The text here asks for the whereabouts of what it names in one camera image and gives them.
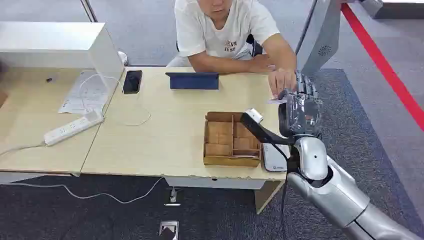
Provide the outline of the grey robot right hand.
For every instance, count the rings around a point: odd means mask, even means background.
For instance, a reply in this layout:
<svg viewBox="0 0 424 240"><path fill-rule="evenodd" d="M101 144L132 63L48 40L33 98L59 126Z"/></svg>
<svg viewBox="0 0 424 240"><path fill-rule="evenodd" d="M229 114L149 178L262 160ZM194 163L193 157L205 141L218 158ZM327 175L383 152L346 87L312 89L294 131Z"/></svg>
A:
<svg viewBox="0 0 424 240"><path fill-rule="evenodd" d="M279 131L292 136L321 137L321 106L315 83L299 71L295 72L296 88L285 88L279 95Z"/></svg>

